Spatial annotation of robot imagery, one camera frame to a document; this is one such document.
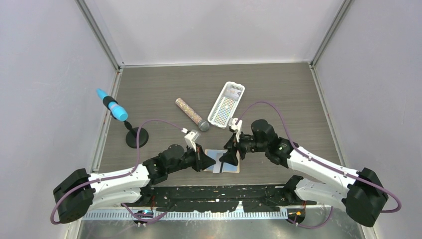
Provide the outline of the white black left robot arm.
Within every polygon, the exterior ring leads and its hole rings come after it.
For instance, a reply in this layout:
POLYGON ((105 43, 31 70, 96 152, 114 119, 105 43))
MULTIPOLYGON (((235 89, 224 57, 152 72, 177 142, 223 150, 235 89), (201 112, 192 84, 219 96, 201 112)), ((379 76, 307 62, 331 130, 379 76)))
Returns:
POLYGON ((90 210, 121 203, 147 206, 153 198, 149 186, 167 180, 171 173, 187 168, 200 172, 214 164, 215 160, 199 144, 194 148, 173 144, 135 167, 91 174, 84 168, 77 169, 53 190, 56 205, 50 221, 54 225, 67 224, 90 210))

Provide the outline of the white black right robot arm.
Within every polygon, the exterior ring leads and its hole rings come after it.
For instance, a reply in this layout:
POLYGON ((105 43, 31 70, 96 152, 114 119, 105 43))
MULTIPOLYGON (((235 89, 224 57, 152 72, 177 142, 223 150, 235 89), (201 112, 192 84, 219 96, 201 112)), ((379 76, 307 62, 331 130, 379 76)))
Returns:
POLYGON ((341 209, 355 222, 373 227, 388 200, 383 185, 369 168, 354 170, 312 154, 295 142, 279 137, 264 119, 251 124, 252 134, 244 134, 242 121, 231 118, 232 137, 225 144, 220 162, 238 165, 247 153, 264 153, 273 164, 300 171, 315 179, 293 176, 285 184, 284 198, 290 204, 314 201, 341 209))

